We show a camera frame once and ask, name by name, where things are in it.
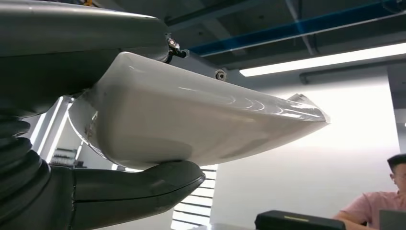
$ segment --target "ceiling light fixture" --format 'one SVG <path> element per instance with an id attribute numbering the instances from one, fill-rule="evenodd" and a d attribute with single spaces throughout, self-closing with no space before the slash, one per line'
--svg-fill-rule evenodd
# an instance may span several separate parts
<path id="1" fill-rule="evenodd" d="M 320 66 L 328 66 L 346 62 L 361 61 L 373 58 L 383 58 L 393 55 L 406 54 L 406 43 L 382 46 L 377 48 L 352 51 L 341 54 L 333 54 L 323 57 L 314 57 L 298 61 L 290 61 L 250 69 L 242 69 L 240 73 L 246 77 L 263 74 L 279 73 L 298 69 L 307 69 Z"/>

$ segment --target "metal screw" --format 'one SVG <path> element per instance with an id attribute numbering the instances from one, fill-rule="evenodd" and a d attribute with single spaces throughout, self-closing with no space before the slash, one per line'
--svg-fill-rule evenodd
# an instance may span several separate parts
<path id="1" fill-rule="evenodd" d="M 217 80 L 220 80 L 220 81 L 226 81 L 226 79 L 227 79 L 227 73 L 224 72 L 224 70 L 222 70 L 222 69 L 218 69 L 218 70 L 215 72 L 215 78 L 216 78 Z"/>

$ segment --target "desk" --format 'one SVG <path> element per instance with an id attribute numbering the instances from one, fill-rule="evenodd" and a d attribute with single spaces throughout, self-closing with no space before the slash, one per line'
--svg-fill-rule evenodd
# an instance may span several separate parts
<path id="1" fill-rule="evenodd" d="M 193 230 L 253 230 L 242 227 L 232 226 L 228 224 L 212 224 L 211 227 L 201 226 Z"/>

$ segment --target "man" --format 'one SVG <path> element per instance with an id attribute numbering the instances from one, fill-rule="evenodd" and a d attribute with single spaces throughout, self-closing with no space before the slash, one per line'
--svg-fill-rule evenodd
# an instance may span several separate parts
<path id="1" fill-rule="evenodd" d="M 364 193 L 334 218 L 345 223 L 347 230 L 379 229 L 381 209 L 406 210 L 406 154 L 388 159 L 392 170 L 391 179 L 398 187 L 397 192 Z"/>

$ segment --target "window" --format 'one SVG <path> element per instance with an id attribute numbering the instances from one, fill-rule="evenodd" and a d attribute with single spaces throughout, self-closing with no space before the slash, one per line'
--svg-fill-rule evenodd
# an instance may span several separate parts
<path id="1" fill-rule="evenodd" d="M 171 229 L 189 230 L 210 224 L 217 165 L 202 167 L 206 180 L 190 196 L 175 206 Z"/>

